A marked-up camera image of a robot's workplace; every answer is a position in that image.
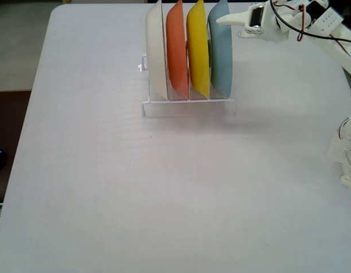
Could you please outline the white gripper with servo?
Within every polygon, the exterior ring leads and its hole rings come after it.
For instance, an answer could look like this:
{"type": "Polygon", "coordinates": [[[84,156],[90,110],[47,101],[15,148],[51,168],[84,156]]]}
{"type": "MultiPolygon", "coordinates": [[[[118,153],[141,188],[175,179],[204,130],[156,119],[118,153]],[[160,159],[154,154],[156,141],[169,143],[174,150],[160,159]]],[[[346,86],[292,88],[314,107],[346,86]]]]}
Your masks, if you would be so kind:
{"type": "Polygon", "coordinates": [[[248,26],[237,33],[239,38],[262,39],[267,42],[281,42],[288,39],[288,33],[278,26],[278,20],[269,2],[256,3],[250,11],[226,14],[216,20],[219,25],[248,26]]]}

